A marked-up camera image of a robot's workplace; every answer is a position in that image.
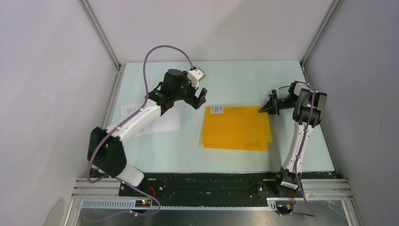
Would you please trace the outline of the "white printed paper sheets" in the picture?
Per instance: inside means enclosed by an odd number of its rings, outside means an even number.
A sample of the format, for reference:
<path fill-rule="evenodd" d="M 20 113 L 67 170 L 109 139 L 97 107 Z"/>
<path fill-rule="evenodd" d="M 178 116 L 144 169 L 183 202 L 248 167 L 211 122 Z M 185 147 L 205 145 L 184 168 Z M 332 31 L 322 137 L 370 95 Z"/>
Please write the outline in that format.
<path fill-rule="evenodd" d="M 125 118 L 137 110 L 139 104 L 122 105 L 121 117 Z M 151 123 L 142 128 L 135 137 L 146 136 L 155 133 L 168 132 L 180 129 L 180 121 L 178 107 L 174 106 L 167 110 L 161 117 L 153 120 Z"/>

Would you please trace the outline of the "yellow plastic folder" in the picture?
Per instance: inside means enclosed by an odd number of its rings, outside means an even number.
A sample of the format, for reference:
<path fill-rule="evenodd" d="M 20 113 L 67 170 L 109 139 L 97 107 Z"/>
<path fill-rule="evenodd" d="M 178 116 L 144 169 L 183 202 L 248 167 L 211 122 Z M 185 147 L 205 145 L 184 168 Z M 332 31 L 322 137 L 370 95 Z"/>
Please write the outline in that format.
<path fill-rule="evenodd" d="M 202 144 L 205 148 L 269 151 L 273 141 L 267 113 L 260 106 L 207 106 Z"/>

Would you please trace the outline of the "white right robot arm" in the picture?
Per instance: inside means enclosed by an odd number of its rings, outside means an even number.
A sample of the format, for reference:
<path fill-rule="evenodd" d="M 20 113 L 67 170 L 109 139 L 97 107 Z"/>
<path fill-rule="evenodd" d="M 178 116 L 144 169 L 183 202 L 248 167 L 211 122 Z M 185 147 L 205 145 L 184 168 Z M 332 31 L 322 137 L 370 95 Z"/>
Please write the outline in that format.
<path fill-rule="evenodd" d="M 269 100 L 258 112 L 279 116 L 280 110 L 293 109 L 294 136 L 288 155 L 273 184 L 275 194 L 283 197 L 297 191 L 301 184 L 303 156 L 310 135 L 322 121 L 327 94 L 302 81 L 294 81 L 288 85 L 286 97 L 279 98 L 278 91 L 279 88 L 271 91 Z"/>

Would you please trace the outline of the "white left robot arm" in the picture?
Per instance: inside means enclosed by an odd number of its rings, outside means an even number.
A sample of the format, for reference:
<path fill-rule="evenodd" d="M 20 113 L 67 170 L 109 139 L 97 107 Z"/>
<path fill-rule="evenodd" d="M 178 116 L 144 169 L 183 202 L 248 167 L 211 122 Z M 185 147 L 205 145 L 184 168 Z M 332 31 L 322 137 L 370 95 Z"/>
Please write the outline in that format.
<path fill-rule="evenodd" d="M 144 173 L 127 161 L 124 145 L 148 124 L 163 116 L 175 102 L 184 101 L 194 109 L 206 102 L 207 89 L 203 88 L 196 96 L 200 81 L 206 73 L 192 67 L 189 71 L 169 69 L 163 81 L 145 96 L 144 104 L 131 115 L 105 129 L 96 127 L 91 131 L 88 155 L 88 168 L 93 165 L 106 176 L 117 178 L 130 184 L 130 190 L 137 196 L 148 191 L 148 182 L 143 180 Z"/>

